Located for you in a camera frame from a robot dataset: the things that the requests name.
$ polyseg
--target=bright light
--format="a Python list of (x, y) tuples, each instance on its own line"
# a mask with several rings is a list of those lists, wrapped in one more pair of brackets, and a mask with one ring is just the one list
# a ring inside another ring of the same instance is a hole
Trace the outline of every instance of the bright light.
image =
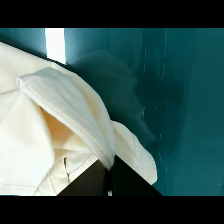
[(47, 57), (65, 64), (64, 28), (45, 28), (45, 38)]

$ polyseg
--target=white jacket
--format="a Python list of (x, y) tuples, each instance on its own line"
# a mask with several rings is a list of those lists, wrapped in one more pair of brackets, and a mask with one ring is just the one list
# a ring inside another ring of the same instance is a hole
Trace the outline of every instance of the white jacket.
[(57, 195), (115, 153), (148, 183), (155, 162), (78, 75), (0, 43), (0, 195)]

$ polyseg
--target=glossy teal surface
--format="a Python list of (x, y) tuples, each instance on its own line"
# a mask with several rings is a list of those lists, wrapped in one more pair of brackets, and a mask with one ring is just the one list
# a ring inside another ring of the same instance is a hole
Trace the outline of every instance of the glossy teal surface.
[[(43, 28), (0, 40), (47, 52)], [(162, 194), (224, 195), (224, 29), (65, 28), (65, 52), (153, 155)]]

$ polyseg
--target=cream fabric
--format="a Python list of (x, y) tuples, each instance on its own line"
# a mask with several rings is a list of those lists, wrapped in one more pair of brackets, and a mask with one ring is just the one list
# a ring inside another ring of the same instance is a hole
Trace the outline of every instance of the cream fabric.
[(0, 43), (0, 194), (57, 195), (115, 153), (148, 183), (155, 162), (99, 95), (56, 63)]

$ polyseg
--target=white cloth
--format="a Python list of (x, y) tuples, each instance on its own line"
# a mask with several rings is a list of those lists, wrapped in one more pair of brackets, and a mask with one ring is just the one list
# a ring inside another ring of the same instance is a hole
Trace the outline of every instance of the white cloth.
[(115, 153), (148, 183), (155, 162), (78, 75), (0, 43), (0, 195), (57, 195)]

